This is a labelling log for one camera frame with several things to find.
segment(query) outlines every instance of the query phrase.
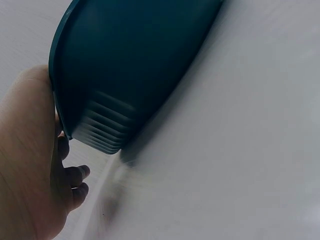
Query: hand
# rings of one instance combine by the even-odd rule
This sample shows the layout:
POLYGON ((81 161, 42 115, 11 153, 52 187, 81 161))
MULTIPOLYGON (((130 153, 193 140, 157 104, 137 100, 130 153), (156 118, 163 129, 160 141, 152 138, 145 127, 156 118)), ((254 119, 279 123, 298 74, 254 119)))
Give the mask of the hand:
POLYGON ((85 200, 87 166, 64 168, 69 143, 47 66, 23 72, 0 104, 0 239, 54 238, 85 200))

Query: white wall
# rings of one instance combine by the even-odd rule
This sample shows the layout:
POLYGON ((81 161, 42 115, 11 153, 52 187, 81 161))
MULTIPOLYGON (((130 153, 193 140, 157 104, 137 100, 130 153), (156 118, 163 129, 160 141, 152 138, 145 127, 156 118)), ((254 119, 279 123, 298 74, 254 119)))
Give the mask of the white wall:
POLYGON ((229 0, 122 153, 138 164, 112 222, 97 205, 84 239, 319 239, 319 10, 316 0, 229 0))

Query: plastic container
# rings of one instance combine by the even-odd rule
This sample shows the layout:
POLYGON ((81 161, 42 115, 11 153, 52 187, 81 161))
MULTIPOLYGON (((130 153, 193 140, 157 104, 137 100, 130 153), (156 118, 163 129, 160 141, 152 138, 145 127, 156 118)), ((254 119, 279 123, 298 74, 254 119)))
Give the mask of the plastic container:
POLYGON ((221 0, 74 0, 49 75, 63 130, 115 154, 154 114, 199 51, 221 0))

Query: fingernail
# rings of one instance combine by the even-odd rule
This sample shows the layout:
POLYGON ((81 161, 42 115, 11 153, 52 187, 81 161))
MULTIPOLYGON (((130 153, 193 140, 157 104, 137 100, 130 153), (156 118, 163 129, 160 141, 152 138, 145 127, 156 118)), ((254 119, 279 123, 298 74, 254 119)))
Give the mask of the fingernail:
POLYGON ((87 177, 86 176, 86 171, 82 168, 82 166, 78 166, 78 169, 82 174, 82 179, 85 179, 87 177))
POLYGON ((90 174, 90 168, 87 165, 82 165, 78 167, 82 174, 82 179, 85 179, 90 174))

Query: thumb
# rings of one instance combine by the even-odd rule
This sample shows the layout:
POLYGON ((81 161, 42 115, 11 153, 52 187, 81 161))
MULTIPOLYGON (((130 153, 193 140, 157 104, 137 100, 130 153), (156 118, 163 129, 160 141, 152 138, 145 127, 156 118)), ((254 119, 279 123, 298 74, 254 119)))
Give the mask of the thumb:
POLYGON ((0 131, 9 134, 9 139, 15 136, 24 147, 42 156, 52 155, 55 103, 47 66, 19 75, 0 104, 0 131))

